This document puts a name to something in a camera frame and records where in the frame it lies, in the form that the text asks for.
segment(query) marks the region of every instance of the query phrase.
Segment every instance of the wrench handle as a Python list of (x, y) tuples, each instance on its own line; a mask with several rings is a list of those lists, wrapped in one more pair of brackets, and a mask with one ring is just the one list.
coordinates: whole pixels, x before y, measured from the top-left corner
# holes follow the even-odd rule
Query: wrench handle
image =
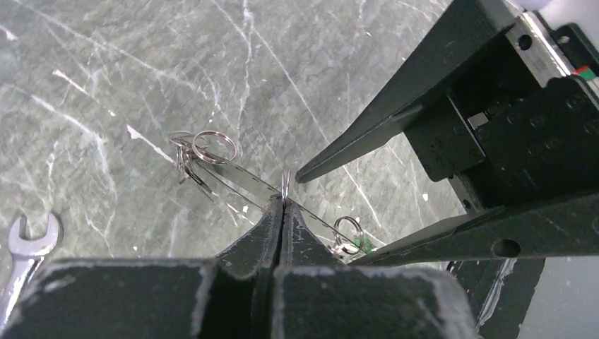
[(18, 301), (21, 290), (33, 277), (33, 273), (40, 267), (43, 257), (21, 258), (13, 255), (13, 267), (8, 278), (2, 298), (0, 299), (0, 334), (8, 324), (13, 309)]

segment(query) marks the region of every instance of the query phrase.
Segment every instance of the gray stone surface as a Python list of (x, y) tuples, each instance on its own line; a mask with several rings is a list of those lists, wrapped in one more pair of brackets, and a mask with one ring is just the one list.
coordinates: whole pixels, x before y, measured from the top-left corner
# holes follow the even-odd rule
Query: gray stone surface
[[(52, 258), (217, 254), (260, 213), (178, 185), (169, 132), (222, 131), (239, 165), (278, 186), (350, 125), (446, 5), (0, 0), (0, 283), (17, 210), (33, 234), (60, 216)], [(377, 246), (462, 213), (403, 136), (291, 196), (330, 223), (359, 218)]]

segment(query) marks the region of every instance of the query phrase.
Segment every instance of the screw hole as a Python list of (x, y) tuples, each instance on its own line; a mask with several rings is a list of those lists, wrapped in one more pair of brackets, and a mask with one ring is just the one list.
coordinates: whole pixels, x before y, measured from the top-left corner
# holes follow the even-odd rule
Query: screw hole
[(491, 250), (495, 256), (501, 258), (516, 258), (522, 251), (520, 245), (510, 239), (502, 239), (495, 242)]
[(530, 37), (530, 35), (525, 34), (525, 35), (521, 35), (518, 38), (518, 47), (520, 47), (521, 50), (526, 51), (532, 45), (533, 45), (533, 38)]

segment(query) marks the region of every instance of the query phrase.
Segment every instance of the open-end wrench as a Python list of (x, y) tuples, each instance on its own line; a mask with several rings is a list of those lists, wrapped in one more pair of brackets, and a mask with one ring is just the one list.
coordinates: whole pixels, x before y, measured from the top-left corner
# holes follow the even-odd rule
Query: open-end wrench
[(13, 268), (0, 299), (0, 333), (8, 323), (23, 286), (31, 280), (33, 273), (44, 261), (44, 257), (61, 239), (62, 229), (52, 213), (48, 215), (48, 228), (43, 237), (28, 240), (25, 238), (26, 230), (27, 218), (21, 215), (8, 231), (8, 250), (13, 257)]

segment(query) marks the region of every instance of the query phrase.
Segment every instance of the wrench jaw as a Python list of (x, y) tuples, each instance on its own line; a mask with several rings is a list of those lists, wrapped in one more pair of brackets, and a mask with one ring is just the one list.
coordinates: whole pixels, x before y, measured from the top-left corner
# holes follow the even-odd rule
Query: wrench jaw
[(56, 247), (62, 236), (60, 223), (52, 213), (48, 215), (48, 226), (43, 237), (36, 240), (24, 239), (22, 234), (26, 234), (26, 228), (27, 218), (22, 215), (8, 231), (8, 250), (13, 256), (25, 258), (45, 256)]

